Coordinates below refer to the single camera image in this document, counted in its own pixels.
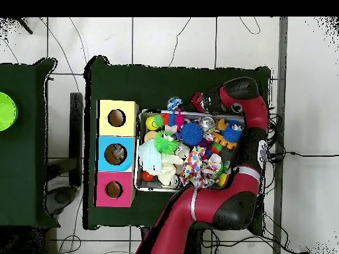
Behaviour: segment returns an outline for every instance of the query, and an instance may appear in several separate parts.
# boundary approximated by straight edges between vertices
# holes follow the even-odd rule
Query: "yellow ball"
[[[226,180],[227,180],[227,174],[226,173],[222,173],[221,176],[219,177],[219,186],[220,187],[224,187],[225,186],[225,183],[226,183]]]
[[[154,123],[154,116],[149,116],[146,119],[146,127],[149,130],[157,130],[159,127]]]

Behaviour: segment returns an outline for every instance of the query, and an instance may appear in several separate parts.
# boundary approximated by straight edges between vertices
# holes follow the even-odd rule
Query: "green spiky ball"
[[[173,138],[172,141],[167,139],[168,136]],[[171,154],[177,149],[177,138],[171,132],[161,131],[156,134],[154,138],[154,145],[156,149],[163,154]]]
[[[158,114],[154,116],[154,124],[158,127],[164,125],[164,119]]]

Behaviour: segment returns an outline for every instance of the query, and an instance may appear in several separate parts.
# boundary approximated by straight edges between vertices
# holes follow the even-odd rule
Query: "pink cube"
[[[95,189],[97,200],[94,206],[129,208],[135,195],[133,174],[131,172],[98,172]]]

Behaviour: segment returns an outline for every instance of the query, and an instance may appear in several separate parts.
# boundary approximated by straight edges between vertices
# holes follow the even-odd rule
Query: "yellow cube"
[[[134,101],[98,101],[100,136],[135,136],[139,106]]]

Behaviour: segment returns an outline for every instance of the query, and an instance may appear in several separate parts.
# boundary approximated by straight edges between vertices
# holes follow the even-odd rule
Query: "red ball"
[[[142,180],[144,181],[152,181],[154,175],[149,174],[147,171],[142,172]]]

